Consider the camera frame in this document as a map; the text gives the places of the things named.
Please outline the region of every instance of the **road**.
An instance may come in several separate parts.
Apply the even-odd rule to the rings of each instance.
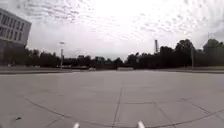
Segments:
[[[3,128],[223,128],[224,75],[102,71],[0,75]]]

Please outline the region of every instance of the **sky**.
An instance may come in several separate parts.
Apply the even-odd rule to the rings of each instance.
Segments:
[[[190,39],[202,48],[224,40],[224,0],[0,0],[0,7],[32,22],[27,47],[77,55],[124,58],[175,48]]]

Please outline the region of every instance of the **tall tower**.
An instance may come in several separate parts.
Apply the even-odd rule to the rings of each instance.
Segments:
[[[154,53],[158,53],[159,52],[159,44],[158,44],[158,41],[155,40],[155,51]]]

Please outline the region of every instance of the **building window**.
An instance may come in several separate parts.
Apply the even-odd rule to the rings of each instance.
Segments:
[[[24,27],[24,23],[22,23],[21,25],[21,29],[20,29],[21,31],[23,31],[23,27]]]
[[[17,32],[15,32],[15,35],[14,35],[14,40],[16,40],[17,38]]]
[[[11,20],[11,19],[10,19],[9,17],[7,17],[7,21],[6,21],[6,25],[7,25],[7,26],[9,26],[9,22],[10,22],[10,20]]]
[[[8,29],[8,30],[7,30],[7,34],[6,34],[6,37],[7,37],[7,38],[9,38],[9,34],[10,34],[10,30]]]
[[[13,19],[10,20],[9,27],[12,27],[12,24],[13,24]]]
[[[3,30],[4,28],[3,27],[0,27],[0,36],[3,37]]]
[[[3,15],[3,17],[2,17],[2,24],[3,24],[3,25],[5,25],[5,23],[6,23],[6,18],[7,18],[7,17],[6,17],[5,15]]]
[[[13,21],[13,26],[12,27],[15,28],[15,26],[16,26],[16,20]]]
[[[19,41],[21,40],[21,37],[22,37],[22,34],[21,34],[21,33],[19,33]]]
[[[17,22],[17,28],[16,29],[19,30],[19,28],[20,28],[20,22],[18,21]]]
[[[0,12],[0,22],[1,22],[1,20],[2,20],[2,13]]]
[[[12,39],[12,36],[13,36],[13,30],[11,30],[10,32],[10,39]]]

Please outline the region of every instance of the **street lamp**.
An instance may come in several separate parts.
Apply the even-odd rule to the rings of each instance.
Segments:
[[[62,69],[62,66],[63,66],[63,46],[62,45],[65,45],[65,43],[64,42],[60,42],[60,45],[61,45],[61,65],[60,65],[60,67],[61,67],[61,69]]]

